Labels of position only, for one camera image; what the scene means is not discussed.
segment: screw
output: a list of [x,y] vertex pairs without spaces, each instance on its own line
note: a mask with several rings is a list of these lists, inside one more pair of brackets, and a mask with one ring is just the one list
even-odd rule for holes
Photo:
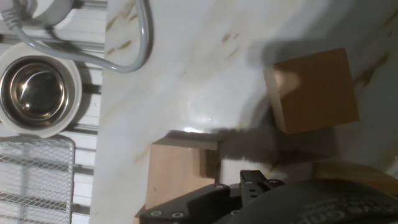
[[182,212],[175,212],[172,214],[173,218],[181,218],[183,216],[184,216],[184,213],[182,213]]
[[161,211],[154,211],[154,212],[151,212],[151,213],[150,213],[150,215],[152,215],[152,216],[159,216],[159,215],[161,215],[161,214],[162,214]]

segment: black mechanical part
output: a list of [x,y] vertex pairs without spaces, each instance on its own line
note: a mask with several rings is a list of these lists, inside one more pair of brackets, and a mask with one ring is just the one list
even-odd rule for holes
[[398,221],[398,199],[345,180],[284,185],[241,171],[239,188],[209,185],[152,208],[141,224],[373,224]]
[[214,223],[241,208],[240,189],[212,184],[141,214],[140,224]]

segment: light wood block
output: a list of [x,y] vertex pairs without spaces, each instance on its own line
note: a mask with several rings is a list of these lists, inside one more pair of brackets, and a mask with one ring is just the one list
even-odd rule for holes
[[345,49],[275,63],[264,76],[276,125],[287,134],[359,120]]
[[163,138],[151,145],[146,209],[215,183],[217,142]]

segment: gray cable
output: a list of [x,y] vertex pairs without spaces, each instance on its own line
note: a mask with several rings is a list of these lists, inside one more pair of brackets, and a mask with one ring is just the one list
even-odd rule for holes
[[138,56],[136,61],[133,62],[131,65],[128,66],[120,66],[114,63],[111,63],[107,60],[104,60],[99,57],[95,57],[92,55],[82,55],[82,54],[74,54],[69,52],[62,52],[59,50],[51,49],[50,47],[44,46],[34,39],[26,35],[26,33],[18,26],[18,23],[15,22],[7,22],[7,21],[14,21],[15,14],[2,14],[4,17],[4,21],[7,22],[9,28],[15,32],[15,34],[21,39],[21,41],[25,42],[28,46],[38,50],[47,55],[51,55],[53,57],[64,58],[68,60],[74,60],[79,62],[86,62],[92,63],[108,70],[113,70],[115,72],[127,73],[133,72],[143,66],[147,59],[147,51],[149,45],[149,28],[148,28],[148,15],[145,4],[143,0],[136,0],[136,8],[137,8],[137,15],[138,15],[138,23],[140,29],[140,46]]

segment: marble countertop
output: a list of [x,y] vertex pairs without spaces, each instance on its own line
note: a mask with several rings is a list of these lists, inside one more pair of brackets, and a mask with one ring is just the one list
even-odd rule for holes
[[[226,184],[239,181],[240,169],[272,175],[280,152],[316,152],[384,170],[398,154],[398,1],[149,4],[149,60],[136,72],[103,73],[91,224],[132,223],[146,199],[149,146],[171,130],[222,136]],[[135,59],[136,17],[133,0],[108,3],[108,60]],[[276,130],[262,69],[338,47],[348,52],[361,121],[292,136]]]

